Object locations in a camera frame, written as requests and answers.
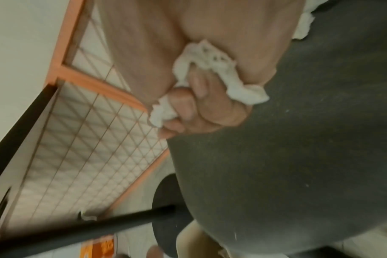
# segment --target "gray fabric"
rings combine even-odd
[[[387,222],[387,1],[316,14],[239,128],[169,141],[194,218],[236,251],[292,253]]]

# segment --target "hand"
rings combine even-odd
[[[252,106],[231,100],[219,76],[192,66],[188,74],[191,88],[173,88],[169,101],[179,118],[165,121],[159,138],[178,134],[211,133],[222,127],[238,126],[249,116]]]
[[[218,76],[192,68],[191,89],[172,88],[172,66],[189,42],[207,39],[237,63],[245,84],[263,86],[290,44],[305,0],[98,0],[115,68],[148,110],[169,94],[179,119],[159,131],[209,133],[241,124],[252,107],[232,101]]]

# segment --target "orange frame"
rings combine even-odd
[[[59,36],[50,62],[49,71],[46,76],[46,85],[57,86],[57,81],[64,80],[71,82],[74,85],[86,88],[90,91],[97,92],[108,98],[114,99],[120,103],[129,105],[133,108],[147,112],[143,104],[141,104],[134,96],[122,91],[110,84],[89,76],[81,71],[67,66],[64,61],[66,59],[69,47],[73,40],[74,32],[77,28],[80,16],[85,6],[86,0],[70,0],[66,14],[63,18]],[[107,216],[115,209],[134,189],[158,167],[159,164],[169,155],[169,150],[165,150],[126,190],[120,197],[103,213],[102,216]]]

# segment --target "black metal bar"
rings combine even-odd
[[[178,211],[179,208],[177,206],[171,205],[101,221],[82,222],[73,226],[1,240],[0,258],[23,258],[39,254],[144,225],[158,219],[169,218]]]
[[[289,258],[351,258],[351,256],[348,256],[332,247],[323,247],[320,249],[287,256]]]
[[[55,86],[46,86],[0,142],[0,176],[56,90]]]

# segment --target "orange beam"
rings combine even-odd
[[[79,72],[72,67],[61,65],[57,68],[57,77],[64,81],[71,82],[76,86],[97,92],[110,99],[114,99],[133,108],[147,112],[145,106],[141,104],[141,102],[139,102],[133,95],[95,77]]]
[[[121,202],[127,198],[131,192],[133,192],[137,187],[139,187],[142,182],[144,182],[152,172],[161,164],[169,155],[169,149],[166,149],[135,181],[132,183],[125,192],[120,195],[119,198],[100,216],[100,218],[105,218],[110,215],[110,212],[117,208]]]
[[[76,30],[80,15],[82,14],[85,0],[70,0],[63,18],[62,27],[60,27],[59,36],[57,37],[52,60],[48,74],[46,76],[45,86],[56,85],[58,78],[57,68],[65,61],[73,34]]]

